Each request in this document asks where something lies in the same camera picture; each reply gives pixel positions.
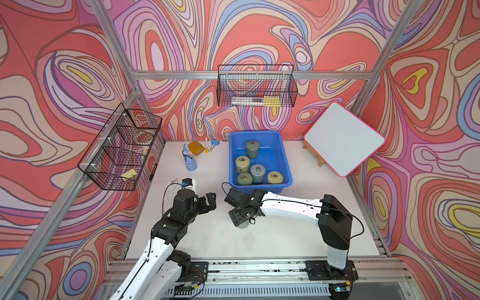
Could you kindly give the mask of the grey-blue tea canister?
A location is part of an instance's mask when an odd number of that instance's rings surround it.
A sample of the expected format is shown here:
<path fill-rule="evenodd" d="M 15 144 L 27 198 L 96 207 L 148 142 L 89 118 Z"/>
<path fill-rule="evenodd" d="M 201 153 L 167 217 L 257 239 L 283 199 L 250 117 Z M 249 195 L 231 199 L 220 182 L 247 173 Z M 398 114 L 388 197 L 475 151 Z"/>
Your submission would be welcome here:
<path fill-rule="evenodd" d="M 249 221 L 245 221 L 237 226 L 237 229 L 246 229 L 250 225 Z"/>
<path fill-rule="evenodd" d="M 261 185 L 265 180 L 266 168 L 262 164 L 254 164 L 250 168 L 250 174 L 252 176 L 252 182 L 255 185 Z"/>

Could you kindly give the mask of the yellow-green tea canister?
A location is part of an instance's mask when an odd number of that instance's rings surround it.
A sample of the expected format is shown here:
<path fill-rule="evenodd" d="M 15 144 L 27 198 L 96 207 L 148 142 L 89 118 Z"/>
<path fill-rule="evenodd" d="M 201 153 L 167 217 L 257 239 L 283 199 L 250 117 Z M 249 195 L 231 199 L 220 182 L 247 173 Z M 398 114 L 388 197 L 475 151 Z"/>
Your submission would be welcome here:
<path fill-rule="evenodd" d="M 284 176 L 278 171 L 271 171 L 267 175 L 267 183 L 270 185 L 280 185 L 284 181 Z"/>

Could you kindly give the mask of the blue plastic basket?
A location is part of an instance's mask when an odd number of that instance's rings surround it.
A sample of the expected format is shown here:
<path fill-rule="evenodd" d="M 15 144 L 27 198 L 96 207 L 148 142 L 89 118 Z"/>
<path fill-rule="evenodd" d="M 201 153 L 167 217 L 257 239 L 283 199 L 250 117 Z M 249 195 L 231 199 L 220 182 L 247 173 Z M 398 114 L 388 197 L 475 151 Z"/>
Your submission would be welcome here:
<path fill-rule="evenodd" d="M 258 157 L 251 160 L 251 164 L 260 164 L 266 168 L 266 174 L 277 171 L 283 176 L 281 184 L 269 184 L 268 177 L 264 177 L 262 184 L 241 186 L 238 184 L 238 172 L 236 159 L 246 155 L 246 145 L 251 140 L 259 143 Z M 229 176 L 228 181 L 241 191 L 251 193 L 254 189 L 271 191 L 279 194 L 285 188 L 293 184 L 288 158 L 282 136 L 277 131 L 240 131 L 234 132 L 228 137 L 229 143 Z"/>

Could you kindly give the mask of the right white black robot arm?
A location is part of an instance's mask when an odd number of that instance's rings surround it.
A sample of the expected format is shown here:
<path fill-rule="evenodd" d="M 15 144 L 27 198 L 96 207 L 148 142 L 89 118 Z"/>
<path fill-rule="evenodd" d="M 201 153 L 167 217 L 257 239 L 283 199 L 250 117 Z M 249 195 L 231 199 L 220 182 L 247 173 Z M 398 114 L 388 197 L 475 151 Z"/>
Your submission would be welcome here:
<path fill-rule="evenodd" d="M 281 196 L 263 189 L 252 193 L 232 187 L 225 202 L 236 227 L 259 216 L 279 216 L 302 221 L 317 227 L 327 245 L 327 263 L 332 268 L 346 268 L 354 216 L 336 199 L 326 194 L 322 199 L 300 199 Z"/>

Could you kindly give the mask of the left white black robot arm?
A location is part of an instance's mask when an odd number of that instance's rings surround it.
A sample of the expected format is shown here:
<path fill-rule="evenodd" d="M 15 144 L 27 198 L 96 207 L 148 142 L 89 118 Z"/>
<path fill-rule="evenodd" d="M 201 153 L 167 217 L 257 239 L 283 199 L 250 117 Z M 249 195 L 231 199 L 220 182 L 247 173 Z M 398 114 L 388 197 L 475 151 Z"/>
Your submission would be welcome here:
<path fill-rule="evenodd" d="M 216 194 L 198 196 L 192 189 L 180 189 L 172 208 L 152 227 L 141 257 L 111 300 L 160 300 L 175 282 L 191 274 L 191 256 L 176 250 L 197 216 L 216 209 Z"/>

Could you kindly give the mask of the green tea canister front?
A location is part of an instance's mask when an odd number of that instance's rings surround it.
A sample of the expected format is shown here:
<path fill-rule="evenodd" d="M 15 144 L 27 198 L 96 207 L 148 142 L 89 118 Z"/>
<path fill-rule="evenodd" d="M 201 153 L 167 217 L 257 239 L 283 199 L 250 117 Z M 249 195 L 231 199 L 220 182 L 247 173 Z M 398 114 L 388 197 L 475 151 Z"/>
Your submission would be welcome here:
<path fill-rule="evenodd" d="M 242 172 L 237 176 L 237 184 L 240 186 L 249 186 L 253 184 L 253 177 L 248 172 Z"/>

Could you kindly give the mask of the dark green tea canister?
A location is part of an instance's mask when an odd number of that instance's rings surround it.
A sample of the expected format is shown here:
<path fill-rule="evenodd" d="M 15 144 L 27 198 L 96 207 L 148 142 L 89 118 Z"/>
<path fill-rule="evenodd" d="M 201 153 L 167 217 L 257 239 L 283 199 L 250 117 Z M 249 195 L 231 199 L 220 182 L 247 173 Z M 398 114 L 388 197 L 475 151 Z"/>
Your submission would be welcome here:
<path fill-rule="evenodd" d="M 250 140 L 246 143 L 246 156 L 249 159 L 255 159 L 260 152 L 260 144 L 256 140 Z"/>

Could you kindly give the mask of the yellow box in basket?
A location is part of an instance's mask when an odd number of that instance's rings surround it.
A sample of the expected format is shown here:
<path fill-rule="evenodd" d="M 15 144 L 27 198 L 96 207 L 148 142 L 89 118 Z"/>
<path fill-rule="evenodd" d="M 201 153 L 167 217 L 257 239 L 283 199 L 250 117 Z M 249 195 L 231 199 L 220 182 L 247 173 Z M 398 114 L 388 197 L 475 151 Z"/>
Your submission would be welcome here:
<path fill-rule="evenodd" d="M 264 96 L 263 105 L 270 108 L 278 108 L 282 106 L 282 101 L 279 96 Z"/>

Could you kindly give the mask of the blue spray bottle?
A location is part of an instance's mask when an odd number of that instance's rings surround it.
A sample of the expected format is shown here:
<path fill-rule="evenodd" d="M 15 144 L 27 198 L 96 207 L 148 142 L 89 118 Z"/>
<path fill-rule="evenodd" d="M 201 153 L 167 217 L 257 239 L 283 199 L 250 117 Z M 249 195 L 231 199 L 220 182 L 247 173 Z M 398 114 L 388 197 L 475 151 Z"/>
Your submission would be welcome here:
<path fill-rule="evenodd" d="M 187 144 L 183 144 L 182 156 L 188 171 L 195 171 L 198 167 L 195 158 L 190 154 L 190 149 Z"/>

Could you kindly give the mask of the yellow white marker pen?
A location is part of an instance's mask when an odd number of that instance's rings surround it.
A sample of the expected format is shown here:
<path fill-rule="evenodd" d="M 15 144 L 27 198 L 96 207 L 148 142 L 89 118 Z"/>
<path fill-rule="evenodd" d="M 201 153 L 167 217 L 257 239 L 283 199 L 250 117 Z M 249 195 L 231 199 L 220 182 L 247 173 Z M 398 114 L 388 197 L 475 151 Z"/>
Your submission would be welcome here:
<path fill-rule="evenodd" d="M 205 148 L 206 154 L 208 154 L 210 152 L 210 150 L 209 150 L 208 138 L 207 137 L 205 137 L 205 139 L 204 139 L 204 148 Z"/>

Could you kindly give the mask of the amber square block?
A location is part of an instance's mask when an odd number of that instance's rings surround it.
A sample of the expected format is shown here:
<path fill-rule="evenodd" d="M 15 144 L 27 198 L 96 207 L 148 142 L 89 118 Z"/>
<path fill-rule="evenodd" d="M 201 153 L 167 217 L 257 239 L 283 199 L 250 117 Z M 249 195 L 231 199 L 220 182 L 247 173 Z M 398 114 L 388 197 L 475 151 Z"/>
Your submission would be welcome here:
<path fill-rule="evenodd" d="M 205 151 L 205 147 L 198 141 L 190 142 L 187 146 L 189 152 L 195 156 L 198 156 Z"/>

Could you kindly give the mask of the blue small clip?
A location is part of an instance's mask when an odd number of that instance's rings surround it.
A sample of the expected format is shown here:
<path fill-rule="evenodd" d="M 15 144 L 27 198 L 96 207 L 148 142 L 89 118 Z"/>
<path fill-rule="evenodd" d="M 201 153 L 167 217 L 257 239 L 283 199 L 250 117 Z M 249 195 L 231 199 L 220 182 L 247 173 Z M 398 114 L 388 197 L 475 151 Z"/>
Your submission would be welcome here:
<path fill-rule="evenodd" d="M 216 146 L 219 145 L 219 143 L 220 143 L 220 142 L 219 142 L 218 140 L 212 139 L 212 140 L 211 140 L 211 147 L 210 147 L 209 150 L 212 151 Z"/>

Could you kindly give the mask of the wooden board easel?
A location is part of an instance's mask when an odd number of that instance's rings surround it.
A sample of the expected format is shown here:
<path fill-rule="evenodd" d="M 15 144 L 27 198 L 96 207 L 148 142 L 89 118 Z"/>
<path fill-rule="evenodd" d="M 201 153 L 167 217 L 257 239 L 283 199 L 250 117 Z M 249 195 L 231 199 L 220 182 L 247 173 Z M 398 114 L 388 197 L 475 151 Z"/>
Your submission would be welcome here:
<path fill-rule="evenodd" d="M 317 153 L 317 151 L 311 147 L 307 141 L 303 141 L 303 149 L 308 150 L 318 161 L 317 165 L 321 168 L 326 164 L 326 161 Z"/>

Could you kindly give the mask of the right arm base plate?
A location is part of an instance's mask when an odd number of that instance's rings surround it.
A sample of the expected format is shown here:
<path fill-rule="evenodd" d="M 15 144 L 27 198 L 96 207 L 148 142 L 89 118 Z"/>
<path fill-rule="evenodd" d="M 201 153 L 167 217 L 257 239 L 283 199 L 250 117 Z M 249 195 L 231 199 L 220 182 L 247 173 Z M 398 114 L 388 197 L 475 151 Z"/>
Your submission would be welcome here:
<path fill-rule="evenodd" d="M 353 261 L 347 260 L 344 269 L 330 266 L 327 261 L 305 261 L 305 271 L 310 281 L 351 281 L 359 279 Z"/>

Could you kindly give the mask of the white board pink frame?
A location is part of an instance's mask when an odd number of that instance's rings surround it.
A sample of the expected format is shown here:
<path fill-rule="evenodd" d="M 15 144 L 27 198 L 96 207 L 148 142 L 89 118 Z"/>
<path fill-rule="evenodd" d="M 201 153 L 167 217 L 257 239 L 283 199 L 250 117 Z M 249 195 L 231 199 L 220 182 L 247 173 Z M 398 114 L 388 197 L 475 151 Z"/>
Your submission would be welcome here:
<path fill-rule="evenodd" d="M 386 138 L 338 103 L 332 103 L 304 136 L 304 142 L 340 177 L 350 175 Z"/>

